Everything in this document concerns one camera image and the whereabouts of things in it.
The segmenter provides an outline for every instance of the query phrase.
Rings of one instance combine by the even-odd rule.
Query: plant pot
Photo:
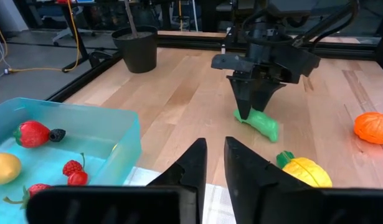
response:
[[[136,30],[151,32],[151,35],[136,39],[118,39],[123,35],[131,34],[130,27],[127,27],[115,31],[111,36],[129,71],[133,73],[148,72],[156,67],[158,30],[152,26],[138,26]]]

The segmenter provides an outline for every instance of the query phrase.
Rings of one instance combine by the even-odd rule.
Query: green toy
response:
[[[248,119],[241,119],[240,112],[234,111],[234,116],[241,123],[247,123],[256,128],[262,135],[269,138],[271,142],[278,141],[278,123],[274,119],[269,118],[265,113],[251,108]]]

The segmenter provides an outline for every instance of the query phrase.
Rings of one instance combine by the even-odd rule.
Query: blue plastic bin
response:
[[[60,142],[26,149],[15,142],[13,132],[28,120],[64,129],[67,134]],[[85,153],[88,185],[123,185],[141,155],[138,116],[126,110],[11,99],[0,104],[0,152],[14,154],[22,163],[20,175],[0,185],[0,224],[26,223],[21,205],[2,199],[21,200],[23,185],[66,185],[62,168],[71,159],[82,163],[81,152]]]

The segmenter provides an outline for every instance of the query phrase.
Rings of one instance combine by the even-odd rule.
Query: strawberry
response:
[[[31,197],[33,197],[37,192],[40,192],[41,190],[45,190],[49,188],[51,188],[51,186],[47,184],[34,184],[31,187],[29,187],[28,190],[25,186],[23,186],[22,190],[24,192],[24,195],[22,196],[21,201],[12,201],[8,197],[5,197],[3,200],[10,204],[21,204],[20,209],[24,209],[27,207],[27,203]]]
[[[68,185],[75,186],[75,185],[86,185],[87,184],[87,173],[84,171],[75,171],[71,176],[68,178]]]
[[[37,121],[26,121],[20,124],[14,132],[18,145],[26,148],[39,147],[48,140],[59,142],[64,136],[64,130],[54,129],[50,131],[46,126]]]
[[[80,155],[82,155],[83,165],[81,165],[78,161],[70,160],[64,165],[64,168],[62,168],[63,175],[69,177],[75,171],[83,170],[83,168],[85,167],[85,154],[82,152]]]

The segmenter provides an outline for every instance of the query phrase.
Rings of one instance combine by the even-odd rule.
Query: plastic orange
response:
[[[367,112],[354,121],[354,132],[363,140],[383,144],[383,114]]]

